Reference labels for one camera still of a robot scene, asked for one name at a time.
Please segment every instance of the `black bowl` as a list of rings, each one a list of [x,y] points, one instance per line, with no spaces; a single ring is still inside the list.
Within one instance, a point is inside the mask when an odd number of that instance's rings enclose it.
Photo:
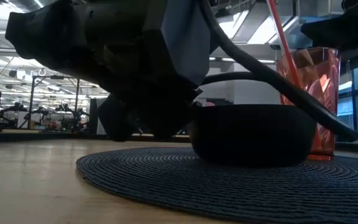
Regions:
[[[274,167],[306,160],[316,121],[295,106],[198,108],[189,124],[194,151],[219,164]]]

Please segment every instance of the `wall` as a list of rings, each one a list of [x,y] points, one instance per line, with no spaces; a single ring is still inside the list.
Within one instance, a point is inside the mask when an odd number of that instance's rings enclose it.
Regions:
[[[207,75],[215,75],[222,72],[243,72],[247,71],[238,63],[222,71],[221,68],[210,68]],[[280,104],[280,97],[277,90],[269,84],[251,80],[236,80],[212,83],[202,86],[204,90],[197,101],[204,103],[206,98],[219,98],[233,101],[234,104]]]
[[[275,65],[268,65],[275,70]],[[234,71],[248,72],[238,63]],[[236,80],[234,87],[234,104],[280,104],[279,92],[264,82],[252,80]]]

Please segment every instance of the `dark blue placemat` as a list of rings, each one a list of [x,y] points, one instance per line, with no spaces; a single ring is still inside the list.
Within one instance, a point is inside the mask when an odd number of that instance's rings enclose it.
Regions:
[[[209,164],[192,148],[91,154],[77,169],[116,195],[200,215],[257,223],[358,223],[358,159],[252,169]]]

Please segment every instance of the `wooden table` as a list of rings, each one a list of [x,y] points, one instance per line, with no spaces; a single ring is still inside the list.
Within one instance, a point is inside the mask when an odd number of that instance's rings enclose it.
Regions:
[[[75,161],[87,154],[152,146],[190,145],[92,140],[0,143],[0,224],[229,223],[107,194],[76,171]]]

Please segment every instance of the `red plastic cup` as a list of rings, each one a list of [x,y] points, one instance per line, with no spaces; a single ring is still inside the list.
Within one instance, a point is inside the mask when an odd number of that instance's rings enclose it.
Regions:
[[[332,114],[337,113],[340,59],[336,49],[312,48],[291,53],[301,88],[314,96]],[[277,60],[277,72],[293,84],[293,77],[286,57]],[[293,105],[281,95],[281,103]],[[335,148],[335,135],[317,124],[309,160],[332,160]]]

